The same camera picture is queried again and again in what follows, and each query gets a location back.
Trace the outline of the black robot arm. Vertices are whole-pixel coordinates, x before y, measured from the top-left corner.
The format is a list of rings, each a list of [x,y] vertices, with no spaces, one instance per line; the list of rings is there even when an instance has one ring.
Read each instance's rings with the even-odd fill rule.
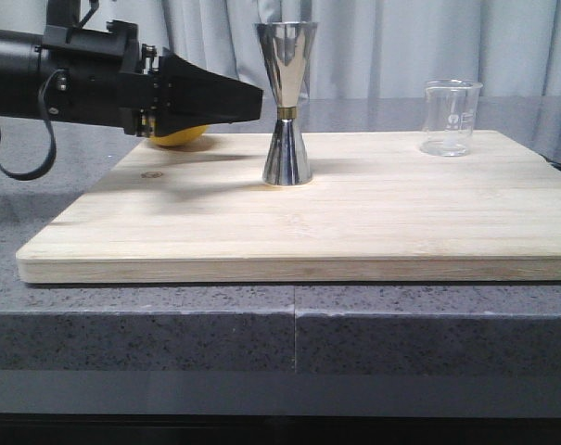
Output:
[[[80,10],[50,1],[43,34],[0,30],[0,116],[157,137],[260,117],[262,89],[140,44],[134,23],[88,29]]]

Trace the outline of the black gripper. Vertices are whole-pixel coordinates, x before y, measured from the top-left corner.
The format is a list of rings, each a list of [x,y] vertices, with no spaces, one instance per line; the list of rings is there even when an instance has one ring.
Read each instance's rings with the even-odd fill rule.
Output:
[[[138,26],[113,20],[104,32],[71,19],[49,19],[43,68],[58,71],[50,105],[61,121],[120,127],[164,137],[218,123],[256,121],[263,90],[204,70],[164,49],[158,73],[146,68]]]

